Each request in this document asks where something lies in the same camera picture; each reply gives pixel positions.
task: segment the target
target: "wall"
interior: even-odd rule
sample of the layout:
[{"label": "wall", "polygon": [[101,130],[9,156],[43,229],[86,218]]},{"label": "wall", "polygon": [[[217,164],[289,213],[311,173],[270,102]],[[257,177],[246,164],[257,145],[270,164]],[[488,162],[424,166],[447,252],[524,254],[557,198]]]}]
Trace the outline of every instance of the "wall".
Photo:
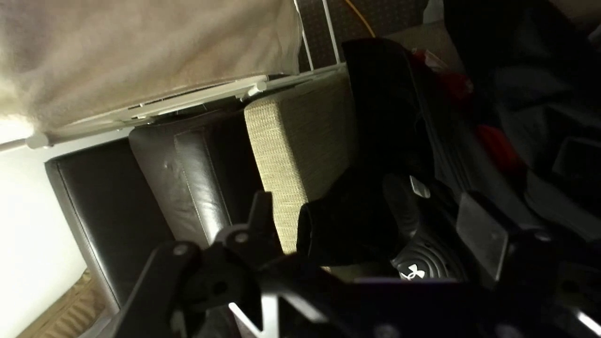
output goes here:
[{"label": "wall", "polygon": [[0,152],[0,338],[16,337],[84,271],[43,164],[125,134]]}]

